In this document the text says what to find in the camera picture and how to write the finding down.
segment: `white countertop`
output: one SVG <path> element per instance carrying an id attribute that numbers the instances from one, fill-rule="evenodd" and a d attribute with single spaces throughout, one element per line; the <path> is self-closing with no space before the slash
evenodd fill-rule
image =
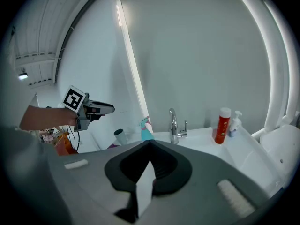
<path id="1" fill-rule="evenodd" d="M 241 127 L 236 136 L 226 136 L 223 144 L 217 144 L 212 137 L 211 127 L 189 130 L 187 137 L 179 138 L 174 146 L 184 146 L 215 155 L 255 181 L 270 197 L 283 185 L 276 167 L 264 148 Z M 170 142 L 169 133 L 153 133 L 155 140 Z M 128 143 L 141 140 L 141 134 L 127 136 Z"/>

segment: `soap dispenser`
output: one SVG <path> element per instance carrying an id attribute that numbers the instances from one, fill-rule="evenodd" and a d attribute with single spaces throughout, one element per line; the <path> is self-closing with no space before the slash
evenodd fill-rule
<path id="1" fill-rule="evenodd" d="M 229 127 L 229 136 L 234 137 L 236 135 L 236 131 L 238 128 L 242 125 L 241 120 L 239 119 L 239 116 L 242 115 L 240 111 L 235 111 L 236 117 L 233 119 L 232 124 Z"/>

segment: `white cylinder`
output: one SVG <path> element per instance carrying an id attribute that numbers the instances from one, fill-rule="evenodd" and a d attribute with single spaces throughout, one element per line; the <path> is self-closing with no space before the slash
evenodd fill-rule
<path id="1" fill-rule="evenodd" d="M 115 131 L 114 136 L 116 137 L 116 139 L 119 141 L 119 143 L 121 145 L 126 145 L 127 144 L 127 139 L 126 139 L 126 135 L 123 129 L 118 129 L 117 131 Z"/>

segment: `spray bottle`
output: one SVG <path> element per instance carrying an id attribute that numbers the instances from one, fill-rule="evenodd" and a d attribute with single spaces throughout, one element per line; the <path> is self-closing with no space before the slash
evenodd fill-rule
<path id="1" fill-rule="evenodd" d="M 236 135 L 236 131 L 238 128 L 242 125 L 241 120 L 239 119 L 239 116 L 242 115 L 240 111 L 235 111 L 236 117 L 233 119 L 232 124 L 229 127 L 229 136 L 234 137 Z"/>
<path id="2" fill-rule="evenodd" d="M 141 131 L 142 141 L 154 139 L 154 136 L 152 135 L 152 133 L 146 128 L 146 123 L 152 125 L 152 124 L 149 122 L 149 116 L 145 117 L 145 118 L 140 122 L 141 129 L 142 129 L 142 131 Z"/>

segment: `orange bottle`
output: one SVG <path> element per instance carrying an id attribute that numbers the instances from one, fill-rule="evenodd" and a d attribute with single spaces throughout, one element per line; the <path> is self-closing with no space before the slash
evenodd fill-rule
<path id="1" fill-rule="evenodd" d="M 227 107 L 222 107 L 220 109 L 220 118 L 219 118 L 219 124 L 217 126 L 217 133 L 215 137 L 215 141 L 218 144 L 222 144 L 224 142 L 224 139 L 226 137 L 227 127 L 229 124 L 231 116 L 231 109 Z"/>

